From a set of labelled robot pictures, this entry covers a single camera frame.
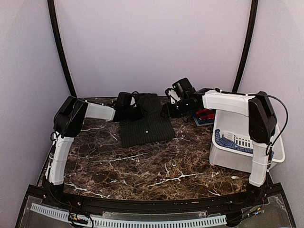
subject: black frame pole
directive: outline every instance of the black frame pole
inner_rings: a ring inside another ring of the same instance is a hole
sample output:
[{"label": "black frame pole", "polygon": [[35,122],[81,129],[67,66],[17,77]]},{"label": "black frame pole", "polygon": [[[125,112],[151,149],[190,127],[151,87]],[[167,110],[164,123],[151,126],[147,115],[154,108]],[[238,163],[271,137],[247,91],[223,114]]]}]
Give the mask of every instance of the black frame pole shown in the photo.
[{"label": "black frame pole", "polygon": [[238,66],[237,70],[237,76],[234,81],[234,85],[232,88],[232,92],[236,93],[238,91],[239,85],[242,80],[242,76],[244,73],[248,53],[249,53],[249,48],[250,48],[250,43],[252,39],[252,34],[253,34],[253,28],[255,26],[255,21],[256,21],[256,16],[257,16],[257,3],[258,0],[252,0],[251,2],[251,10],[250,10],[250,16],[249,16],[249,22],[248,22],[248,28],[247,28],[247,33],[246,33],[246,38],[245,38],[245,43],[244,43],[244,48],[243,48],[243,53],[241,57],[241,61]]},{"label": "black frame pole", "polygon": [[61,42],[61,38],[60,38],[54,0],[47,0],[47,3],[48,3],[49,15],[50,15],[50,18],[51,18],[54,38],[55,38],[55,42],[56,42],[56,46],[57,46],[57,51],[58,51],[61,66],[62,66],[62,69],[63,69],[63,73],[64,73],[65,78],[66,78],[66,83],[67,83],[68,89],[70,91],[70,94],[74,97],[77,97],[77,94],[76,94],[76,91],[75,91],[75,88],[74,88],[74,85],[73,85],[73,81],[72,81],[70,72],[68,70],[65,52],[63,50],[63,46],[62,46],[62,42]]}]

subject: white plastic basket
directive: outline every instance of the white plastic basket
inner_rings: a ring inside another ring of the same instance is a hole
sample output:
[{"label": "white plastic basket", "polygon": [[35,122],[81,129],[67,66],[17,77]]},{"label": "white plastic basket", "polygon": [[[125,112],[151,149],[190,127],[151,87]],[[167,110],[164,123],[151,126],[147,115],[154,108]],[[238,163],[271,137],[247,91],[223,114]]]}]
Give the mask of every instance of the white plastic basket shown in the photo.
[{"label": "white plastic basket", "polygon": [[[252,140],[250,140],[248,132],[248,117],[241,114],[217,110],[209,162],[211,165],[219,165],[234,170],[251,172],[253,155],[218,145],[215,142],[216,129],[220,129],[221,137],[224,136],[241,147],[253,149]],[[276,137],[279,132],[280,130],[277,125],[274,137]],[[273,151],[275,154],[270,168],[273,168],[276,164],[285,160],[285,151],[281,136],[274,145]]]}]

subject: ribbed black fabric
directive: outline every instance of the ribbed black fabric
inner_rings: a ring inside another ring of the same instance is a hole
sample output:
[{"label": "ribbed black fabric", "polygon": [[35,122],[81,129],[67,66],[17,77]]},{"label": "ribbed black fabric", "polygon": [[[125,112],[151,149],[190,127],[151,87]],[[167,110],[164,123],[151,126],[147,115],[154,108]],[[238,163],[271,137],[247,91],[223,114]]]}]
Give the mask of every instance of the ribbed black fabric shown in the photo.
[{"label": "ribbed black fabric", "polygon": [[138,104],[143,109],[144,117],[137,121],[120,122],[122,147],[174,138],[170,120],[160,117],[162,106],[156,94],[139,94]]}]

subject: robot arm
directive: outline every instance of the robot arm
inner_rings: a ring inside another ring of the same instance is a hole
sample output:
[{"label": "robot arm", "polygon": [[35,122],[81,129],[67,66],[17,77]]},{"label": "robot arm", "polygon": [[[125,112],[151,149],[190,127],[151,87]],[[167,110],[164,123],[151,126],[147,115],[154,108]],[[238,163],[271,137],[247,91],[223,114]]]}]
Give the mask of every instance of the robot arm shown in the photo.
[{"label": "robot arm", "polygon": [[63,185],[67,156],[85,118],[118,122],[124,118],[139,119],[141,116],[141,108],[130,93],[121,92],[113,106],[68,97],[54,117],[54,132],[51,135],[53,145],[46,172],[48,183],[53,186]]},{"label": "robot arm", "polygon": [[74,138],[81,131],[84,118],[112,121],[114,116],[113,107],[68,97],[54,118],[54,132],[51,135],[53,145],[46,172],[48,182],[54,185],[64,183],[67,156]]},{"label": "robot arm", "polygon": [[269,156],[266,149],[275,134],[277,123],[275,112],[264,92],[258,95],[233,94],[219,89],[201,89],[195,91],[187,78],[173,84],[168,97],[174,103],[166,103],[162,107],[165,117],[181,117],[190,111],[199,109],[218,109],[248,117],[249,135],[253,141],[252,171],[249,183],[261,186],[266,178]]}]

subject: blue cloth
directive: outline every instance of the blue cloth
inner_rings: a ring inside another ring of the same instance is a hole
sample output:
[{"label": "blue cloth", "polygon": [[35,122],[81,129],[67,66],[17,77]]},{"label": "blue cloth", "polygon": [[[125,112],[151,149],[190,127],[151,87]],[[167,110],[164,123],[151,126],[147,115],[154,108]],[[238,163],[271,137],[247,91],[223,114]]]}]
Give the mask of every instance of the blue cloth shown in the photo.
[{"label": "blue cloth", "polygon": [[251,154],[253,153],[253,149],[241,147],[241,146],[237,145],[234,141],[226,139],[225,137],[220,137],[219,133],[220,133],[220,129],[216,129],[215,130],[215,142],[217,143],[217,145],[226,147],[229,149],[233,149],[236,151],[241,151],[241,152],[251,153]]}]

